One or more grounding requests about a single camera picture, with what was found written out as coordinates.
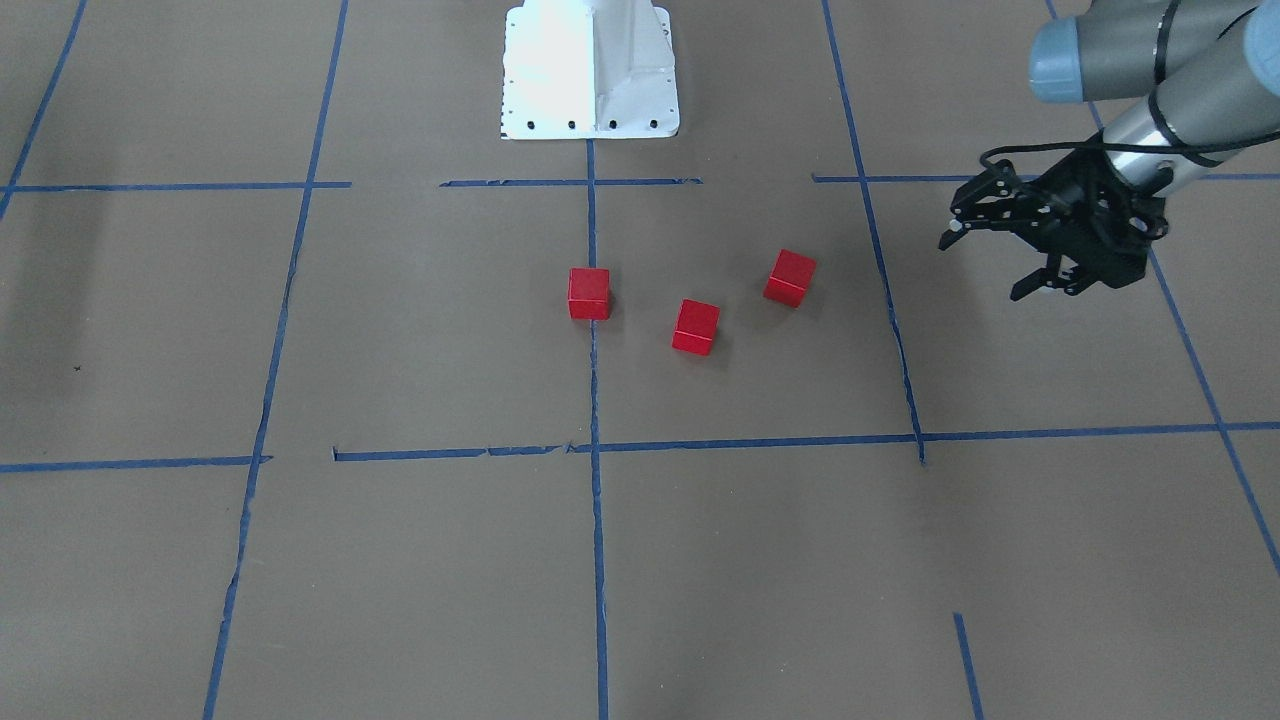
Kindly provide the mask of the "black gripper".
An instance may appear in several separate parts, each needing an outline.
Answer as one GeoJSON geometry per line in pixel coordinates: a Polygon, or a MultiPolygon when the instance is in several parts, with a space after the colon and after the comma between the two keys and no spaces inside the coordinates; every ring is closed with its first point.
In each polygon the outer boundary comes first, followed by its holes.
{"type": "Polygon", "coordinates": [[[938,250],[972,231],[1004,231],[1042,252],[1044,265],[1012,284],[1012,302],[1041,290],[1117,290],[1144,278],[1151,245],[1169,232],[1157,195],[1167,186],[1166,163],[1133,184],[1106,152],[1070,152],[1028,183],[1014,164],[995,163],[955,191],[938,250]]]}

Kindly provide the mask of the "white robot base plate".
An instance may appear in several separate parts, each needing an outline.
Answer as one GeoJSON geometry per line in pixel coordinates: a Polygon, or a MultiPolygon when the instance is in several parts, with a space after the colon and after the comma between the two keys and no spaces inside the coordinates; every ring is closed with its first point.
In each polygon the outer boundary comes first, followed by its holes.
{"type": "Polygon", "coordinates": [[[671,14],[652,1],[524,1],[504,19],[500,137],[669,138],[681,126],[671,14]]]}

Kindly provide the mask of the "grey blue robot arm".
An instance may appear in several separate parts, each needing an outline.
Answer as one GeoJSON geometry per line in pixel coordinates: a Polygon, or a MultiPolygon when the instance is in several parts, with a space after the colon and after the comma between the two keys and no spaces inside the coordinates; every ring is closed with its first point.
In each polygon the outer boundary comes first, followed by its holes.
{"type": "Polygon", "coordinates": [[[982,172],[950,204],[940,249],[973,231],[1015,234],[1044,265],[1014,284],[1076,295],[1144,278],[1169,232],[1167,199],[1240,151],[1277,140],[1275,1],[1093,1],[1051,20],[1028,58],[1043,102],[1130,106],[1034,179],[1014,146],[980,155],[982,172]]]}

